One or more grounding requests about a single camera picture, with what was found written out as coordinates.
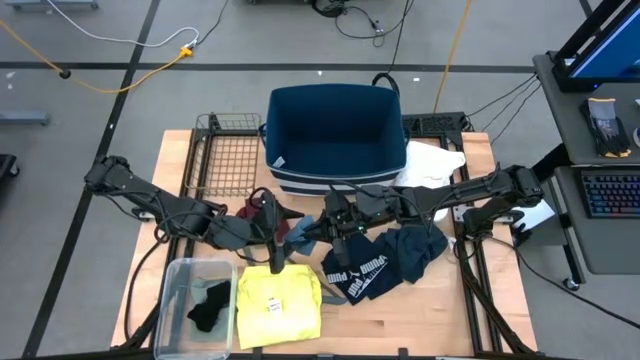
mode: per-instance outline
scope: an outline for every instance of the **clear plastic container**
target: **clear plastic container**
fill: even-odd
[[[220,311],[210,333],[202,332],[187,314],[204,301],[208,287],[224,281],[231,283],[229,307]],[[164,284],[153,346],[155,358],[226,359],[233,341],[238,284],[236,266],[221,258],[176,259],[167,268]]]

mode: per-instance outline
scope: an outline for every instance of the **metal wire rack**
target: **metal wire rack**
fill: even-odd
[[[261,121],[254,113],[199,115],[185,186],[204,196],[248,197],[255,188]]]

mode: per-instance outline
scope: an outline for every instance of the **white cable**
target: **white cable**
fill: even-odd
[[[168,43],[169,41],[171,41],[174,37],[178,36],[178,34],[182,33],[183,31],[193,31],[196,33],[196,37],[191,40],[190,43],[186,44],[185,46],[187,47],[192,47],[195,46],[196,43],[198,42],[198,38],[200,37],[200,32],[198,31],[198,29],[193,28],[193,27],[183,27],[182,29],[176,31],[175,33],[173,33],[173,35],[169,36],[166,40],[164,40],[161,43],[158,44],[143,44],[143,43],[139,43],[135,40],[123,40],[123,39],[113,39],[113,38],[108,38],[108,37],[103,37],[103,36],[97,36],[97,35],[93,35],[92,33],[86,31],[85,29],[81,28],[80,25],[76,24],[73,20],[71,20],[65,13],[62,12],[62,10],[60,10],[56,4],[53,3],[52,0],[47,0],[47,2],[49,2],[49,5],[51,5],[57,12],[58,14],[60,14],[63,18],[67,19],[67,21],[69,23],[71,23],[71,25],[75,26],[76,29],[80,30],[82,33],[84,33],[85,35],[94,38],[96,40],[103,40],[103,41],[111,41],[111,42],[118,42],[118,43],[129,43],[129,44],[135,44],[135,45],[140,45],[140,46],[145,46],[145,47],[160,47],[166,43]]]

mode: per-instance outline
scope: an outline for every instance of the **yellow clothing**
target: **yellow clothing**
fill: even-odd
[[[320,281],[308,265],[247,267],[238,282],[240,348],[320,337]]]

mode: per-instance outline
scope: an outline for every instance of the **gray floor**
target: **gray floor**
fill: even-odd
[[[136,38],[150,0],[102,1],[97,12],[71,16],[92,31]],[[382,27],[395,23],[402,1],[355,0],[370,10]],[[442,65],[446,62],[464,0],[416,1],[407,18],[400,64]],[[150,41],[181,26],[207,28],[222,1],[162,0]],[[128,62],[133,46],[97,42],[84,37],[56,15],[16,14],[0,7],[0,17],[25,39],[57,61]],[[460,65],[531,65],[531,57],[558,48],[584,19],[578,0],[476,0],[456,54]],[[358,14],[341,19],[345,29],[369,30]],[[369,41],[342,37],[333,20],[313,13],[302,1],[263,0],[248,6],[230,0],[223,23],[188,61],[197,63],[388,63],[396,35],[383,48]],[[187,35],[159,49],[146,49],[143,62],[175,56]],[[0,62],[35,61],[0,32]],[[123,71],[74,71],[91,83],[116,88]],[[144,75],[138,71],[135,78]],[[0,108],[40,109],[52,115],[49,127],[3,126],[0,153],[19,156],[22,173],[3,191],[0,207],[0,358],[22,354],[47,288],[57,256],[82,192],[87,171],[111,113],[114,95],[88,92],[45,70],[0,70]],[[199,113],[257,112],[263,117],[272,89],[295,84],[347,82],[367,84],[366,71],[167,71],[151,78],[127,98],[110,153],[126,156],[133,169],[150,178],[165,129],[189,128]],[[394,74],[402,90],[404,113],[428,113],[441,74]],[[452,73],[439,111],[468,113],[509,91],[526,74]],[[494,137],[515,112],[519,101],[488,129]],[[473,122],[482,129],[499,111],[496,105]],[[505,165],[534,164],[560,142],[541,91],[495,143]],[[67,276],[56,302],[39,354],[106,349],[124,291],[139,225],[102,199],[94,199],[82,227]],[[527,245],[523,253],[537,269],[554,279],[567,274],[559,248]],[[522,272],[534,330],[541,350],[551,355],[589,359],[640,358],[637,331],[577,303],[528,271]],[[637,276],[588,275],[585,295],[640,320]]]

